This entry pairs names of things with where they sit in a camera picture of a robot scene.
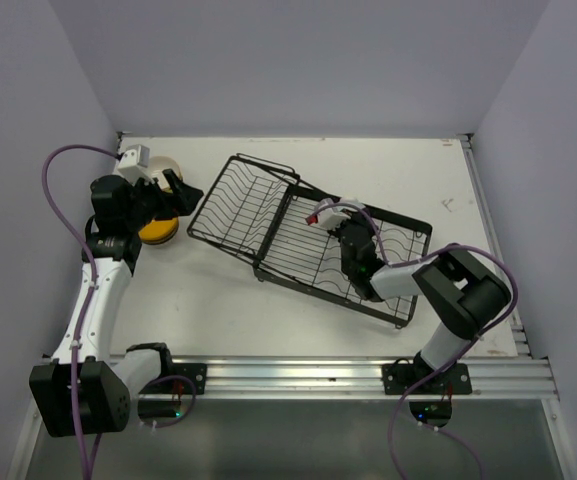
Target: black wire rack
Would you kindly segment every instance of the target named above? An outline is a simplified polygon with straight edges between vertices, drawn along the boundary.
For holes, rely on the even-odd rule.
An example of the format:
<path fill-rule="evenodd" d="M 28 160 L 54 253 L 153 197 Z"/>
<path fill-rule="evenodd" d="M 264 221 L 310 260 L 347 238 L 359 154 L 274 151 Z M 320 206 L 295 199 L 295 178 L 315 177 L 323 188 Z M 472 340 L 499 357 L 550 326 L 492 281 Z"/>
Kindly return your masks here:
<path fill-rule="evenodd" d="M 188 227 L 188 235 L 249 263 L 255 276 L 405 327 L 416 297 L 362 300 L 341 273 L 341 247 L 306 217 L 325 198 L 294 169 L 249 155 L 230 157 Z M 379 227 L 388 259 L 428 253 L 432 227 L 422 221 L 367 206 Z"/>

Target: tabletop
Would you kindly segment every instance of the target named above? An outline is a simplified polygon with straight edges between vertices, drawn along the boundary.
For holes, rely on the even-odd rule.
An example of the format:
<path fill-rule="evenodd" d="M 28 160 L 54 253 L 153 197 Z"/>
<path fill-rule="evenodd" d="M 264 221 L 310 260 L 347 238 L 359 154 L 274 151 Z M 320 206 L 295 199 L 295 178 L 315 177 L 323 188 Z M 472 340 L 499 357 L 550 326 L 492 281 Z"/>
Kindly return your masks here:
<path fill-rule="evenodd" d="M 457 139 L 126 136 L 121 148 L 135 144 L 150 148 L 151 157 L 173 158 L 184 181 L 204 192 L 231 155 L 245 153 L 289 165 L 325 191 L 430 223 L 430 251 L 451 242 L 490 251 Z M 165 342 L 182 356 L 412 356 L 439 324 L 423 297 L 410 324 L 398 330 L 260 283 L 249 265 L 189 238 L 190 218 L 181 219 L 168 243 L 143 246 L 119 309 L 112 354 L 136 343 Z M 469 355 L 516 356 L 510 325 L 492 330 Z"/>

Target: black mounting plate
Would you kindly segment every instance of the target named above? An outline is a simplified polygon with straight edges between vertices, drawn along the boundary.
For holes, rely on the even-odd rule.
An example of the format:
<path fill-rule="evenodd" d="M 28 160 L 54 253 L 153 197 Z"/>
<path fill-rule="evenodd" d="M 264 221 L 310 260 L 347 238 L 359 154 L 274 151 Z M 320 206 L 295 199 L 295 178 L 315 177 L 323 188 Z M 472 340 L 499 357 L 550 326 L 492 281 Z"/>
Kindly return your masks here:
<path fill-rule="evenodd" d="M 416 382 L 412 363 L 389 363 L 381 366 L 381 381 L 386 395 L 401 395 Z M 452 395 L 472 394 L 472 384 L 468 366 L 464 363 L 453 365 L 450 370 L 422 385 L 411 395 L 443 395 L 452 385 Z"/>
<path fill-rule="evenodd" d="M 197 395 L 203 395 L 206 389 L 206 377 L 208 366 L 205 363 L 173 363 L 173 375 L 182 375 L 190 380 L 197 389 Z M 166 394 L 172 393 L 172 382 L 151 385 L 141 391 L 142 394 Z M 184 395 L 190 395 L 188 385 L 184 385 Z"/>

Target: dish rack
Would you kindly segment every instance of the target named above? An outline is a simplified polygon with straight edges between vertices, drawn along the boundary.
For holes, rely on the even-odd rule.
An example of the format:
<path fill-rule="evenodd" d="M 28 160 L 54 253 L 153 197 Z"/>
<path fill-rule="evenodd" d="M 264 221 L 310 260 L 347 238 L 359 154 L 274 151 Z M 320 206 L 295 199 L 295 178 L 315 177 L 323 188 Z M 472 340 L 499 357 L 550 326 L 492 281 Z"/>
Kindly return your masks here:
<path fill-rule="evenodd" d="M 252 265 L 269 281 L 403 328 L 413 317 L 416 297 L 385 302 L 362 300 L 341 273 L 341 247 L 326 231 L 306 224 L 315 205 L 339 201 L 305 182 L 291 167 L 238 153 L 228 159 L 188 235 Z M 390 261 L 428 253 L 432 226 L 366 206 L 377 224 Z"/>

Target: gray floor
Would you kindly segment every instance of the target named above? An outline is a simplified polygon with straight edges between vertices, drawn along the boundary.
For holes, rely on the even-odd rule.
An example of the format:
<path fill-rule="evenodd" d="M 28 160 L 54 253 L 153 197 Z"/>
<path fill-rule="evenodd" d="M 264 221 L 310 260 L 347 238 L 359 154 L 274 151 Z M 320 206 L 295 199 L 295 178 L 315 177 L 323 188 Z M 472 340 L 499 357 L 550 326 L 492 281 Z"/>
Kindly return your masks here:
<path fill-rule="evenodd" d="M 154 436 L 135 429 L 106 435 L 94 478 L 397 478 L 386 442 L 393 405 L 200 399 L 186 421 Z M 478 478 L 461 446 L 404 413 L 395 439 L 411 478 Z M 489 480 L 562 478 L 539 402 L 459 402 L 446 428 L 477 450 Z M 80 479 L 74 439 L 42 430 L 27 478 Z"/>

